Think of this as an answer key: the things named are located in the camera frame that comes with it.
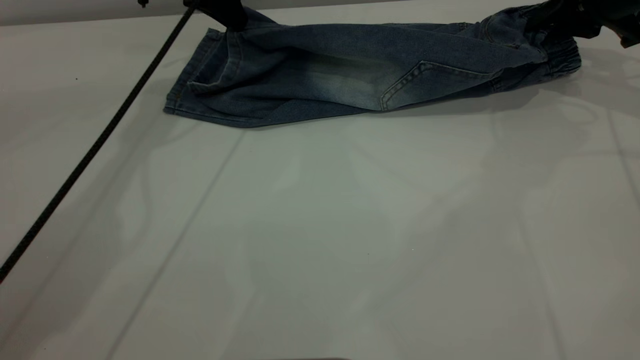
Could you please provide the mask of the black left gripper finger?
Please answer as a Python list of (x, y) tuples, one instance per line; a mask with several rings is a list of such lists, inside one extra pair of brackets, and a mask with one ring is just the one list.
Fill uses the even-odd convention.
[(240, 0), (199, 0), (198, 11), (236, 32), (244, 30), (249, 22)]

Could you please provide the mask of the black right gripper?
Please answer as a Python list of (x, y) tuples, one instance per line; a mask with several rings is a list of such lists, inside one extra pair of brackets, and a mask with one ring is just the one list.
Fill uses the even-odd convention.
[(547, 0), (527, 15), (528, 31), (558, 31), (572, 37), (592, 39), (601, 25), (622, 25), (620, 44), (630, 48), (640, 43), (639, 0)]

